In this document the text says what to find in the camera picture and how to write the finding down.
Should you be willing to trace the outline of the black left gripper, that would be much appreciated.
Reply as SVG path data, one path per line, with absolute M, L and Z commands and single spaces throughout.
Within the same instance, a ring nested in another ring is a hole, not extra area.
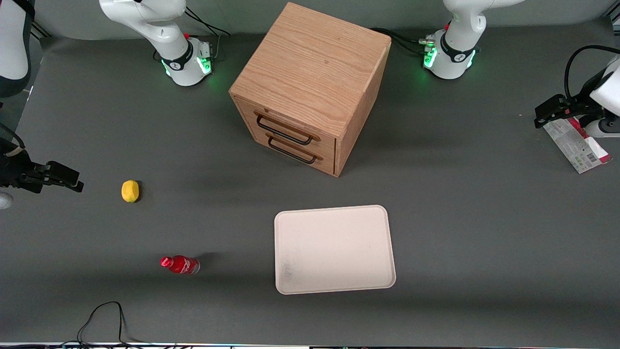
M 596 102 L 591 93 L 600 88 L 603 84 L 583 84 L 580 93 L 571 95 L 568 92 L 568 99 L 565 95 L 554 95 L 547 101 L 536 107 L 536 117 L 534 118 L 534 127 L 536 129 L 543 126 L 569 118 L 585 117 L 585 121 L 579 121 L 580 125 L 589 125 L 594 121 L 604 119 L 606 112 L 603 107 Z

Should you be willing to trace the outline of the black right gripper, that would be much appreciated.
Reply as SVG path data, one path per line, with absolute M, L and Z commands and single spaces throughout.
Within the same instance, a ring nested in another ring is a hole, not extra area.
M 73 192 L 82 192 L 84 183 L 79 181 L 79 172 L 56 161 L 48 161 L 44 165 L 37 165 L 31 161 L 25 150 L 9 156 L 18 149 L 18 146 L 7 140 L 0 140 L 0 186 L 2 188 L 24 189 L 40 194 L 44 186 L 58 186 Z M 28 172 L 36 171 L 40 178 L 23 177 Z

